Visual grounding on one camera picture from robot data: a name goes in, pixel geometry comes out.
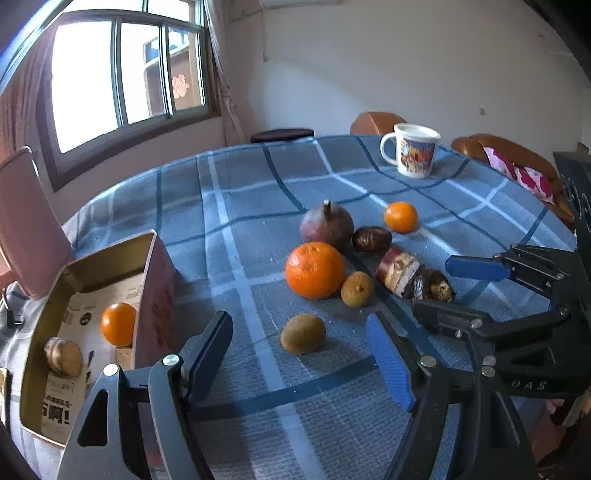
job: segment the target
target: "orange chair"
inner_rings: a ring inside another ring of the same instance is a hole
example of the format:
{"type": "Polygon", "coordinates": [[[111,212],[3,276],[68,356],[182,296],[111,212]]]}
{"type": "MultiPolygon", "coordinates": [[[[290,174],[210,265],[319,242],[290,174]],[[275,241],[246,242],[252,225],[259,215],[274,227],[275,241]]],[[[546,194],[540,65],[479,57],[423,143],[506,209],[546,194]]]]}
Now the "orange chair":
{"type": "Polygon", "coordinates": [[[351,125],[351,135],[385,135],[396,124],[404,124],[404,118],[388,112],[365,112],[351,125]]]}
{"type": "Polygon", "coordinates": [[[483,147],[494,148],[504,158],[518,167],[530,167],[545,175],[552,185],[556,205],[544,204],[571,230],[574,231],[574,217],[564,197],[562,183],[556,169],[544,157],[510,140],[488,134],[459,137],[452,142],[452,148],[470,158],[489,164],[483,147]]]}

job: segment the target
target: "dried fruit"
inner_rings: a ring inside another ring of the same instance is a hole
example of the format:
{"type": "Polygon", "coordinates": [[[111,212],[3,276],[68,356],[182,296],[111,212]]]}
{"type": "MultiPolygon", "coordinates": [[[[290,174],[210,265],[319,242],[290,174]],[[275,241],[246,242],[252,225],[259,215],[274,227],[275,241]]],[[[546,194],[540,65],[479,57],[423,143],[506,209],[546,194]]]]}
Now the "dried fruit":
{"type": "Polygon", "coordinates": [[[363,272],[353,272],[340,289],[340,297],[345,305],[353,308],[365,305],[373,293],[374,281],[363,272]]]}
{"type": "Polygon", "coordinates": [[[63,377],[74,378],[82,371],[82,352],[73,340],[51,337],[45,344],[49,368],[63,377]]]}
{"type": "Polygon", "coordinates": [[[375,278],[404,299],[454,301],[456,298],[449,280],[441,271],[426,268],[416,257],[396,245],[384,255],[375,278]]]}
{"type": "Polygon", "coordinates": [[[392,233],[380,226],[363,226],[353,234],[353,245],[361,251],[384,251],[392,244],[392,233]]]}

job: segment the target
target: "window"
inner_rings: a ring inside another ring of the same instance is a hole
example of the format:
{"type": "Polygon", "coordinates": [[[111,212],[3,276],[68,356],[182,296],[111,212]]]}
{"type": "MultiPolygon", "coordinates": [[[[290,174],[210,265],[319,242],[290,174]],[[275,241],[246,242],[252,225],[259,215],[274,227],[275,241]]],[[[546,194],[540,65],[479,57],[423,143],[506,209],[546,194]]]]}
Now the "window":
{"type": "Polygon", "coordinates": [[[57,19],[38,103],[54,191],[117,146],[211,115],[202,11],[193,0],[68,5],[57,19]]]}

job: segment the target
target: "curtain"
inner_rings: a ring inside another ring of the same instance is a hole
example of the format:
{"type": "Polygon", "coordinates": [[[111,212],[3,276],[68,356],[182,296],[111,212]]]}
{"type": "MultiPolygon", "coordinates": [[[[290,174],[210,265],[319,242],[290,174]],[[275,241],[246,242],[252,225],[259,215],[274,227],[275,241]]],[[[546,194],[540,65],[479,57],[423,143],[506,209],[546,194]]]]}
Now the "curtain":
{"type": "Polygon", "coordinates": [[[55,32],[49,27],[42,33],[0,96],[0,161],[26,146],[27,132],[35,127],[41,75],[55,32]]]}
{"type": "Polygon", "coordinates": [[[240,120],[236,114],[236,105],[230,96],[230,87],[225,75],[226,63],[226,28],[224,22],[224,0],[204,0],[213,57],[218,72],[218,89],[226,145],[246,143],[240,120]]]}

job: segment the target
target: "window pane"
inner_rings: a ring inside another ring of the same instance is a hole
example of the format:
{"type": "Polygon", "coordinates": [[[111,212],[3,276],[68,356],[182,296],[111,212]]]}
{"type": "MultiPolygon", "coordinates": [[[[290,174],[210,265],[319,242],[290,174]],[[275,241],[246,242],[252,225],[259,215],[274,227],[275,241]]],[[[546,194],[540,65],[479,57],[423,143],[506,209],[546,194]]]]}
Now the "window pane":
{"type": "Polygon", "coordinates": [[[73,0],[65,7],[64,12],[76,10],[114,9],[142,11],[142,0],[73,0]]]}
{"type": "Polygon", "coordinates": [[[185,22],[194,21],[189,18],[189,3],[183,0],[148,0],[148,13],[176,18],[185,22]]]}
{"type": "Polygon", "coordinates": [[[121,25],[121,76],[130,124],[165,113],[160,83],[160,46],[154,25],[121,25]]]}
{"type": "Polygon", "coordinates": [[[199,37],[185,30],[169,28],[168,42],[175,108],[183,110],[204,105],[199,37]]]}
{"type": "Polygon", "coordinates": [[[62,25],[51,61],[51,100],[62,153],[117,129],[111,22],[62,25]]]}

